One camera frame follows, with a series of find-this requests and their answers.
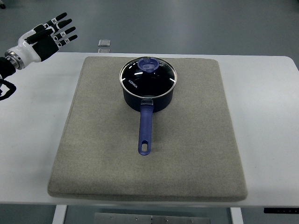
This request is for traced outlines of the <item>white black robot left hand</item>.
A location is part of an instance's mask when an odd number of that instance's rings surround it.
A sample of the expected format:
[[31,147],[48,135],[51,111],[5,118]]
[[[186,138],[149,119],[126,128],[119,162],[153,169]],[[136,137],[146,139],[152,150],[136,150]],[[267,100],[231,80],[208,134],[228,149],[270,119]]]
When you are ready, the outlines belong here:
[[5,52],[5,59],[15,69],[22,70],[33,62],[45,61],[58,52],[61,47],[77,39],[77,35],[69,35],[75,31],[75,27],[62,30],[72,22],[72,19],[64,20],[66,16],[67,13],[64,12],[23,34],[19,38],[17,46]]

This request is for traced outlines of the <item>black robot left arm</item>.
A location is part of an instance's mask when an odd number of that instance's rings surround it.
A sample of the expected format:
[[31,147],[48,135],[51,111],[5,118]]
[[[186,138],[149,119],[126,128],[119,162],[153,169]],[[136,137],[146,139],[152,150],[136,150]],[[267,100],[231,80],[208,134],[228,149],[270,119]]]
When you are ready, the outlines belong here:
[[15,66],[5,57],[0,58],[0,78],[5,79],[16,72]]

